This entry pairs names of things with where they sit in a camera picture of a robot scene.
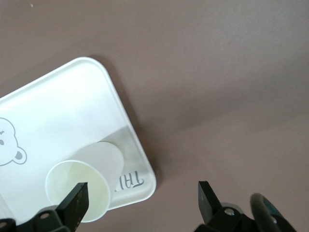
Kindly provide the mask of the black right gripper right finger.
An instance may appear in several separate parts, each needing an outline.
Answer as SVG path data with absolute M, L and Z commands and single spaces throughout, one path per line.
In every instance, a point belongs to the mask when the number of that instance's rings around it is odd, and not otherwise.
M 204 223 L 196 232 L 239 232 L 242 211 L 231 203 L 221 203 L 207 181 L 198 183 L 198 207 Z

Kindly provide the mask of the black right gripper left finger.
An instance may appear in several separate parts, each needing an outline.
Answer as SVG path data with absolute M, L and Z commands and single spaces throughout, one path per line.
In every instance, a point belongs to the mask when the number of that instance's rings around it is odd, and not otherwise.
M 34 231 L 74 232 L 88 208 L 88 184 L 78 183 L 59 205 L 48 207 L 34 217 Z

